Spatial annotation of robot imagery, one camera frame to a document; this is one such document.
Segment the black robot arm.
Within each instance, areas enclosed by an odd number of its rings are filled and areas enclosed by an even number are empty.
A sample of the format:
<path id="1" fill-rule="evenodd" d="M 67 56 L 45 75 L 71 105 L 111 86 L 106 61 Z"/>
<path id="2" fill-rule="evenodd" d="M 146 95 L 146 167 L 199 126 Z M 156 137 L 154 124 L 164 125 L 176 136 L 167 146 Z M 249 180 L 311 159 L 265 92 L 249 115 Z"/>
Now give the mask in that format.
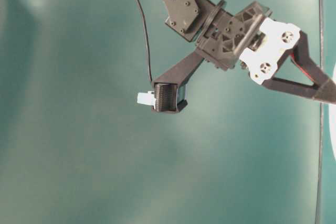
<path id="1" fill-rule="evenodd" d="M 222 70 L 240 62 L 267 89 L 335 103 L 335 82 L 310 58 L 307 35 L 294 24 L 271 19 L 258 2 L 236 15 L 224 10 L 224 1 L 163 2 L 169 14 L 165 23 L 196 48 L 153 80 L 152 91 L 139 93 L 138 103 L 156 112 L 180 112 L 187 104 L 186 84 L 203 61 Z"/>

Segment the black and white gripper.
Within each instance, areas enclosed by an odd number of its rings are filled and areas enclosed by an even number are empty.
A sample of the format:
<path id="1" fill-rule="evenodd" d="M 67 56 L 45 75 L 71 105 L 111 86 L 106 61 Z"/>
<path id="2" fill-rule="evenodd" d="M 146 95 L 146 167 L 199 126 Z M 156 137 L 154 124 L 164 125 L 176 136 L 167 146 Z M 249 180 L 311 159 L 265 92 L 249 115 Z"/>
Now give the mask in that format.
<path id="1" fill-rule="evenodd" d="M 269 8 L 258 2 L 236 15 L 224 11 L 224 3 L 221 0 L 210 12 L 196 40 L 200 56 L 223 70 L 241 61 L 250 78 L 267 89 L 335 103 L 335 83 L 311 59 L 306 33 L 294 24 L 271 19 Z M 294 49 L 292 59 L 312 86 L 273 77 L 280 58 L 289 49 Z"/>

